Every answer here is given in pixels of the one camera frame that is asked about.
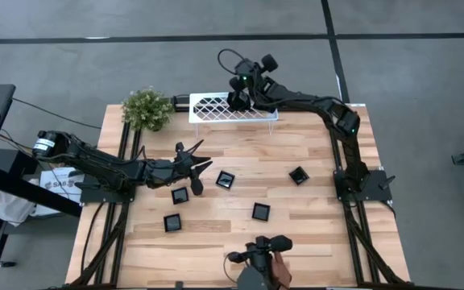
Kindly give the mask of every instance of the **gray carpet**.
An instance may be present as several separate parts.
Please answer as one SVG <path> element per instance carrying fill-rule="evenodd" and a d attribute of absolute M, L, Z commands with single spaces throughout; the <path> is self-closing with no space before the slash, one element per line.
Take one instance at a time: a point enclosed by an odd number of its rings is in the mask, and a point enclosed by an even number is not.
<path fill-rule="evenodd" d="M 330 0 L 330 9 L 336 33 L 464 32 L 464 1 Z M 320 1 L 0 0 L 0 38 L 295 32 L 326 32 Z M 396 175 L 391 190 L 413 281 L 464 288 L 464 166 L 450 160 L 464 151 L 464 39 L 338 45 L 350 100 L 367 103 L 383 165 Z M 16 84 L 17 98 L 100 125 L 106 104 L 144 86 L 168 96 L 227 91 L 221 48 L 253 60 L 271 53 L 278 81 L 338 95 L 326 40 L 0 44 L 0 83 Z M 98 137 L 17 103 L 4 127 L 27 145 L 43 129 Z M 70 217 L 18 228 L 3 259 L 19 264 L 0 269 L 0 289 L 62 285 L 76 228 Z"/>

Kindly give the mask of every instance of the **white wire rack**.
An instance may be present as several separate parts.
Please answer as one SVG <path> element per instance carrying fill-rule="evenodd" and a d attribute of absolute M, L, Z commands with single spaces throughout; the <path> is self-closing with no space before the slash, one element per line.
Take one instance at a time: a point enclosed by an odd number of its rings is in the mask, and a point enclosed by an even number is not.
<path fill-rule="evenodd" d="M 191 93 L 189 95 L 189 122 L 198 124 L 224 122 L 267 122 L 268 131 L 273 130 L 271 122 L 279 119 L 279 112 L 273 113 L 250 109 L 245 112 L 233 111 L 226 102 L 228 93 Z"/>

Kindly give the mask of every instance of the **wooden tabletop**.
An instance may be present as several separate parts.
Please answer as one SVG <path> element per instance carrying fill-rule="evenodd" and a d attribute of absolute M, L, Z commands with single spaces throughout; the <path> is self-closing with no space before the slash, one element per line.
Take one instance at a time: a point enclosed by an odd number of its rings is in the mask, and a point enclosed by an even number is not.
<path fill-rule="evenodd" d="M 380 161 L 367 108 L 353 109 L 362 121 L 358 133 L 362 160 L 377 168 Z M 194 125 L 188 119 L 188 114 L 177 113 L 163 130 L 144 131 L 141 145 L 148 158 L 171 159 L 177 142 L 186 148 L 196 143 Z M 170 188 L 137 188 L 126 226 L 119 287 L 173 288 L 177 280 L 187 287 L 232 286 L 223 272 L 226 254 L 244 251 L 244 244 L 258 235 L 278 234 L 293 241 L 292 250 L 283 253 L 293 276 L 292 287 L 355 285 L 343 209 L 335 197 L 329 132 L 318 116 L 282 112 L 271 136 L 267 123 L 201 124 L 199 131 L 205 141 L 195 155 L 213 158 L 201 175 L 203 195 L 190 193 L 189 202 L 174 205 L 171 190 L 189 188 L 188 180 Z M 108 106 L 98 148 L 117 155 L 121 133 L 121 108 Z M 127 158 L 132 138 L 130 134 Z M 298 166 L 310 179 L 297 187 L 288 173 Z M 215 184 L 221 170 L 236 176 L 230 191 Z M 255 202 L 271 206 L 269 222 L 251 219 Z M 378 202 L 365 205 L 375 248 L 398 276 L 408 280 L 393 214 Z M 66 282 L 80 275 L 81 253 L 96 208 L 87 205 L 82 211 Z M 106 205 L 95 222 L 86 265 L 100 246 L 105 213 Z M 173 213 L 181 215 L 183 230 L 164 233 L 163 217 Z M 359 249 L 365 280 L 369 280 L 366 253 L 360 244 Z M 113 249 L 108 257 L 104 281 L 110 277 Z M 226 262 L 233 278 L 242 267 Z"/>

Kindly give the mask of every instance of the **green plant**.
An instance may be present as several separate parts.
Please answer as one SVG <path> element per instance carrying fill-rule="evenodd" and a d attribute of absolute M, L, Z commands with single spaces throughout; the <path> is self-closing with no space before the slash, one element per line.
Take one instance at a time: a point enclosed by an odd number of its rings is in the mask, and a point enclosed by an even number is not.
<path fill-rule="evenodd" d="M 129 122 L 134 130 L 158 131 L 169 122 L 174 111 L 169 99 L 152 87 L 130 92 L 122 102 L 123 121 Z"/>

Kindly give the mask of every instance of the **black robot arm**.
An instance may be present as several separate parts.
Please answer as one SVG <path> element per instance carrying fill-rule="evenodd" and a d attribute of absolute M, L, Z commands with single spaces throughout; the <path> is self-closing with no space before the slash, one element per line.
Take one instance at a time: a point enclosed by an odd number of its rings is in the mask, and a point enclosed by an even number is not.
<path fill-rule="evenodd" d="M 176 145 L 174 161 L 165 159 L 124 160 L 99 151 L 81 141 L 75 135 L 59 131 L 40 131 L 33 148 L 33 156 L 38 160 L 66 164 L 93 176 L 98 184 L 77 184 L 80 188 L 104 188 L 126 194 L 131 188 L 146 185 L 150 189 L 170 185 L 185 178 L 191 179 L 191 189 L 195 195 L 203 191 L 199 175 L 212 161 L 209 157 L 196 157 L 193 153 L 203 140 L 184 151 L 184 145 Z"/>
<path fill-rule="evenodd" d="M 228 103 L 233 110 L 249 110 L 251 103 L 257 110 L 269 112 L 280 107 L 291 107 L 318 114 L 325 127 L 332 132 L 335 139 L 342 142 L 345 154 L 345 188 L 352 192 L 360 192 L 367 182 L 370 172 L 361 161 L 358 144 L 360 118 L 349 106 L 335 97 L 318 97 L 288 90 L 270 77 L 262 74 L 278 67 L 271 55 L 258 63 L 246 58 L 235 67 L 236 77 L 230 80 L 234 89 L 229 94 Z"/>

